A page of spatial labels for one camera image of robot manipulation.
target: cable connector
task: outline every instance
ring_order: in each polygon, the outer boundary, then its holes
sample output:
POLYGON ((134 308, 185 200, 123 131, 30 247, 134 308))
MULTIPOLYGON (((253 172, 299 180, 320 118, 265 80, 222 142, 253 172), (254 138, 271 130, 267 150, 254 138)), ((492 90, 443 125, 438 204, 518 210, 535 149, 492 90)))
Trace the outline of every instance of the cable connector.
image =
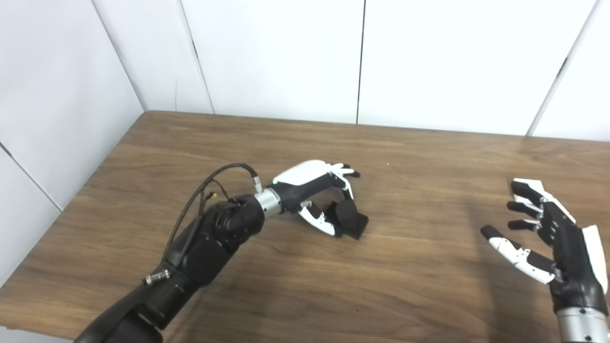
POLYGON ((262 193, 263 185, 260 183, 260 178, 258 176, 255 176, 252 178, 252 181, 254 181, 254 188, 256 189, 256 193, 262 193))
POLYGON ((166 280, 169 278, 170 278, 170 271, 168 269, 165 269, 159 273, 146 275, 146 277, 144 277, 144 284, 152 285, 161 280, 166 280))

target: robotic hand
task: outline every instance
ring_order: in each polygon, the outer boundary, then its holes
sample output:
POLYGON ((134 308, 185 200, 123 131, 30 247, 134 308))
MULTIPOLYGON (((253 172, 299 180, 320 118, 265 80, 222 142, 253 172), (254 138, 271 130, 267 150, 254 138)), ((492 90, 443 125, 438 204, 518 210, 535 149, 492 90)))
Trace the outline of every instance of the robotic hand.
POLYGON ((283 212, 299 213, 316 228, 340 237, 360 238, 368 217, 358 213, 346 176, 360 174, 344 164, 307 161, 281 173, 264 188, 248 165, 227 165, 211 174, 189 199, 159 266, 144 282, 95 319, 74 343, 162 343, 164 330, 190 297, 209 285, 241 244, 259 233, 265 220, 283 212), (256 194, 228 198, 205 209, 206 186, 222 171, 242 167, 254 181, 256 194), (345 200, 322 213, 309 197, 329 187, 343 190, 345 200), (202 202, 194 221, 174 240, 190 205, 202 202))
POLYGON ((548 284, 562 342, 610 342, 606 260, 597 226, 580 229, 576 220, 542 184, 533 180, 511 182, 515 201, 506 206, 534 220, 513 220, 509 229, 528 229, 553 249, 553 259, 523 248, 492 226, 481 228, 489 243, 516 268, 548 284))

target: wooden tabletop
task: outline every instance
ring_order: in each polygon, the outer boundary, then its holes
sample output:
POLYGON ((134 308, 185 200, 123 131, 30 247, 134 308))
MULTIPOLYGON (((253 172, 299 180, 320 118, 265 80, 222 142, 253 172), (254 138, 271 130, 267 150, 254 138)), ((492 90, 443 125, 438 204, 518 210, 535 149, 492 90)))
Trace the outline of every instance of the wooden tabletop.
MULTIPOLYGON (((269 219, 167 342, 558 342, 547 287, 479 233, 493 224, 550 255, 506 229, 523 218, 505 208, 515 177, 541 179, 610 247, 610 143, 148 112, 0 289, 0 325, 75 338, 155 268, 208 174, 246 162, 266 183, 308 159, 362 173, 360 241, 269 219)), ((244 171, 218 179, 232 195, 253 191, 244 171)))

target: black cable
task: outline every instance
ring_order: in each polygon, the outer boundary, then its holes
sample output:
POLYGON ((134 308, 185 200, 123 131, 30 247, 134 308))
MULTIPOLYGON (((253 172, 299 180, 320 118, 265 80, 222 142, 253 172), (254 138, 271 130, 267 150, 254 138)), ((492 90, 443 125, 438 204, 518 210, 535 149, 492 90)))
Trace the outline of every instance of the black cable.
MULTIPOLYGON (((191 195, 191 197, 188 199, 186 205, 184 206, 184 208, 182 209, 182 212, 180 213, 180 215, 178 216, 178 220, 176 221, 176 224, 174 225, 174 228, 171 231, 170 234, 170 238, 167 241, 167 244, 165 246, 165 250, 163 251, 163 257, 161 258, 161 262, 163 262, 163 260, 165 259, 165 254, 167 253, 167 250, 169 249, 171 243, 174 241, 174 238, 176 237, 176 233, 178 232, 178 228, 180 227, 180 224, 182 223, 184 217, 186 216, 186 213, 188 212, 188 209, 190 208, 190 206, 193 204, 193 201, 195 200, 195 198, 197 198, 197 196, 199 194, 201 194, 203 192, 203 190, 207 187, 208 184, 210 184, 210 182, 215 181, 214 177, 216 177, 218 174, 222 173, 223 171, 227 170, 227 169, 231 169, 231 168, 244 168, 245 170, 248 170, 250 172, 250 176, 252 178, 255 178, 258 176, 258 174, 256 173, 256 171, 250 167, 249 165, 245 164, 245 163, 233 163, 233 164, 227 164, 224 167, 220 167, 219 169, 216 169, 216 171, 214 171, 212 174, 210 174, 210 176, 208 176, 202 183, 201 185, 199 185, 199 187, 197 187, 197 189, 195 190, 195 192, 193 192, 193 195, 191 195)), ((222 186, 220 186, 221 189, 223 190, 223 193, 225 194, 226 197, 228 197, 228 195, 226 194, 226 191, 224 191, 224 188, 222 186)), ((194 237, 195 236, 195 231, 198 231, 198 226, 194 227, 191 235, 194 237)), ((190 245, 190 242, 187 242, 187 244, 185 244, 183 251, 186 251, 186 249, 188 249, 188 246, 190 245)), ((176 263, 176 266, 180 265, 181 259, 178 259, 178 263, 176 263)))
POLYGON ((229 199, 229 194, 227 193, 226 190, 224 190, 223 185, 220 184, 220 182, 216 181, 216 179, 212 179, 212 181, 214 181, 220 187, 220 190, 222 190, 224 197, 228 200, 229 199))
POLYGON ((197 218, 195 219, 195 224, 194 224, 193 228, 191 229, 190 234, 188 234, 187 241, 184 244, 184 246, 182 247, 182 251, 180 251, 180 255, 178 255, 178 258, 176 259, 176 264, 173 267, 174 270, 176 268, 178 268, 178 266, 180 266, 180 263, 182 262, 182 258, 184 258, 184 254, 186 254, 188 247, 190 246, 191 242, 193 242, 193 239, 195 238, 195 234, 197 232, 199 232, 199 225, 201 224, 201 220, 203 219, 203 209, 206 208, 206 202, 210 198, 212 198, 213 194, 214 193, 210 193, 206 197, 201 199, 201 203, 199 204, 199 213, 197 213, 197 218))
POLYGON ((206 203, 205 203, 205 196, 203 195, 203 192, 200 193, 201 195, 201 199, 199 199, 199 211, 197 212, 197 215, 200 215, 203 213, 204 208, 206 207, 206 203))

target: white wall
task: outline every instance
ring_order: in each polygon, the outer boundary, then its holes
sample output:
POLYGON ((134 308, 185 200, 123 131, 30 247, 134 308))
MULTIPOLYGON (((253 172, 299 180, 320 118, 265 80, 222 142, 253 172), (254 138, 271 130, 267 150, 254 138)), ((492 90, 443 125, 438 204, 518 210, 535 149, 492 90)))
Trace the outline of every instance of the white wall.
POLYGON ((141 113, 91 2, 2 2, 0 142, 59 208, 141 113))
POLYGON ((610 142, 608 1, 601 5, 534 135, 610 142))
POLYGON ((213 113, 179 0, 93 0, 148 110, 213 113))
POLYGON ((67 339, 44 336, 20 330, 0 327, 0 342, 3 343, 70 343, 67 339))
POLYGON ((53 202, 0 150, 0 287, 58 215, 53 202))
POLYGON ((183 0, 217 114, 356 122, 362 0, 183 0))
POLYGON ((368 0, 359 123, 524 135, 593 0, 368 0))

